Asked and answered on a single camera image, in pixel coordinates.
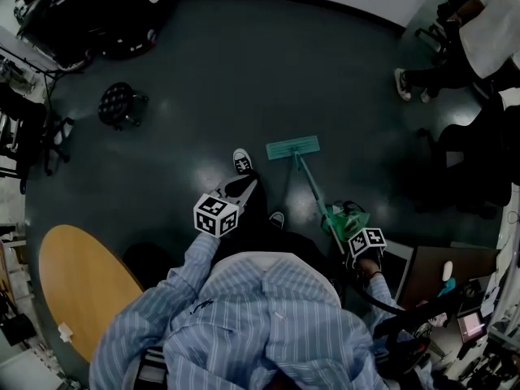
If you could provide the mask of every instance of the dark floor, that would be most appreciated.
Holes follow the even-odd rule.
[[[422,10],[415,24],[427,25]],[[455,210],[415,214],[414,158],[421,127],[434,134],[467,124],[479,106],[470,89],[446,90],[428,105],[396,94],[394,67],[429,67],[427,43],[352,15],[277,0],[182,0],[157,47],[124,61],[96,59],[68,76],[55,110],[76,119],[71,161],[45,177],[34,169],[27,190],[32,278],[44,331],[69,375],[86,381],[87,364],[59,334],[37,273],[41,239],[57,224],[84,229],[121,255],[155,241],[177,258],[196,236],[192,208],[202,193],[232,176],[232,152],[249,151],[272,210],[288,229],[327,252],[318,211],[291,161],[268,162],[265,144],[317,135],[308,164],[327,200],[350,199],[370,225],[408,245],[460,241],[494,246],[499,217],[485,221]],[[140,128],[116,132],[97,117],[99,99],[117,82],[149,95]]]

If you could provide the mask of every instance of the round stool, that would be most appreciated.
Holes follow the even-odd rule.
[[[148,101],[148,97],[137,94],[126,82],[111,85],[99,102],[99,119],[104,124],[113,126],[116,130],[123,129],[121,123],[124,120],[134,126],[140,126],[141,123],[132,118],[136,98],[144,102]]]

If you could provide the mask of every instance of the striped shirt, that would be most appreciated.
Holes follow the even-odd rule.
[[[202,289],[218,246],[200,234],[182,267],[115,316],[93,356],[93,390],[126,387],[130,364],[153,345],[171,389],[263,389],[277,371],[300,388],[386,388],[366,324],[303,266],[280,260],[264,272],[243,259]],[[369,293],[397,306],[382,275]],[[374,308],[372,331],[388,317]],[[420,379],[433,388],[429,371]]]

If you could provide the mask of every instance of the bag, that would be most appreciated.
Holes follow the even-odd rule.
[[[366,227],[371,215],[366,213],[356,202],[345,201],[334,205],[327,205],[327,212],[331,217],[332,224],[341,241],[346,242],[357,234],[359,230]],[[325,218],[322,219],[322,229],[331,234],[324,225]]]

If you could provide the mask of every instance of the hand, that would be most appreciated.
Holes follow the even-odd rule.
[[[378,264],[371,258],[360,258],[357,264],[365,272],[367,279],[371,279],[376,271],[381,271]]]

